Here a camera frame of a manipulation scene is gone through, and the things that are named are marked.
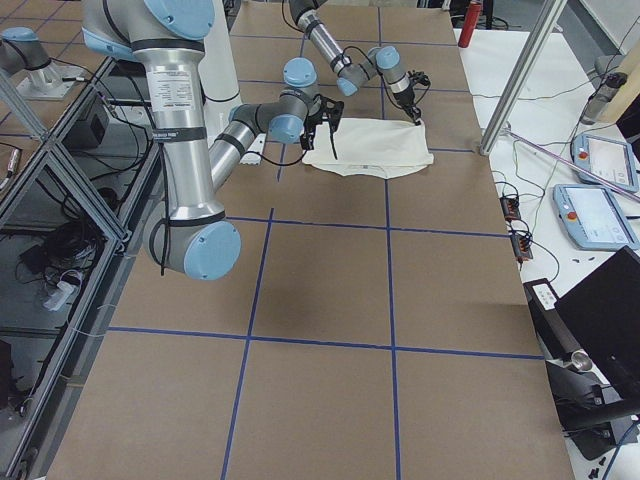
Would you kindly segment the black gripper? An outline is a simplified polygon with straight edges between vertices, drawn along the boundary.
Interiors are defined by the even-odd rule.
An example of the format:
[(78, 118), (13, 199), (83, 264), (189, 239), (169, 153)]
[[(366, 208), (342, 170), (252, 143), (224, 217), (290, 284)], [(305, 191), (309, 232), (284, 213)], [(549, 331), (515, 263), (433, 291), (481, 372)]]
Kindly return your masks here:
[(413, 87), (409, 85), (401, 91), (392, 92), (396, 104), (410, 117), (415, 125), (421, 124), (422, 113), (415, 103), (415, 93)]
[(304, 151), (311, 151), (314, 149), (316, 128), (322, 123), (323, 119), (321, 117), (307, 117), (304, 120), (303, 132), (299, 138), (301, 148)]

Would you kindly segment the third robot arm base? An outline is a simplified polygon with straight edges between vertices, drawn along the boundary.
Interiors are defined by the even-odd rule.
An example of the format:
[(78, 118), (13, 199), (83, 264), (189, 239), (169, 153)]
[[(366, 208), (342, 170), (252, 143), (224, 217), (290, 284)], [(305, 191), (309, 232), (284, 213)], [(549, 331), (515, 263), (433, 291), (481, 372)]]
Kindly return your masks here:
[(36, 33), (27, 27), (1, 32), (1, 70), (9, 77), (26, 72), (17, 90), (29, 100), (62, 100), (83, 77), (82, 67), (54, 62)]

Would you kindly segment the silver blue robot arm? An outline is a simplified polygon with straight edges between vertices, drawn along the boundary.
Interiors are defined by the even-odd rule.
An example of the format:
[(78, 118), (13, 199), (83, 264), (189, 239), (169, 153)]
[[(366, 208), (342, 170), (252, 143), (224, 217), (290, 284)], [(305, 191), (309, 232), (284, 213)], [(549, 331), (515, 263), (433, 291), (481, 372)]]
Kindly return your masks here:
[(147, 252), (161, 268), (205, 281), (225, 276), (241, 251), (218, 189), (258, 135), (282, 144), (302, 139), (321, 101), (313, 63), (295, 57), (284, 66), (286, 86), (278, 100), (234, 108), (228, 126), (209, 143), (199, 65), (214, 20), (210, 1), (83, 4), (86, 46), (145, 68), (165, 184), (165, 199), (145, 226)]
[(430, 87), (428, 76), (422, 71), (405, 68), (399, 51), (392, 45), (373, 47), (364, 59), (355, 63), (331, 35), (318, 15), (324, 1), (289, 1), (289, 11), (295, 28), (301, 31), (316, 47), (337, 77), (336, 84), (344, 96), (352, 96), (378, 75), (382, 78), (390, 100), (402, 110), (415, 125), (422, 120), (414, 87), (416, 84)]

